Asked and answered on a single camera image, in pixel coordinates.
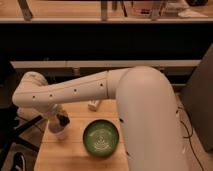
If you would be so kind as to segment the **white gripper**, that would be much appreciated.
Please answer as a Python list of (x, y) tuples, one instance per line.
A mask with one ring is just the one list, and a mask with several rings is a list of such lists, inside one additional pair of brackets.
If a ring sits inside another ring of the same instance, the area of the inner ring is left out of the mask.
[(60, 124), (62, 127), (70, 123), (67, 112), (60, 104), (44, 106), (42, 113), (49, 123)]

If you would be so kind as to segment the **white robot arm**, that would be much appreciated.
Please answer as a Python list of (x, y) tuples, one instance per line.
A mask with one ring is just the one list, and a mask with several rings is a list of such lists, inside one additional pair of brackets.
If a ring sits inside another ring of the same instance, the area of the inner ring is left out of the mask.
[(109, 70), (52, 85), (27, 72), (12, 96), (16, 106), (50, 121), (61, 104), (101, 99), (116, 102), (129, 171), (189, 171), (174, 90), (155, 68)]

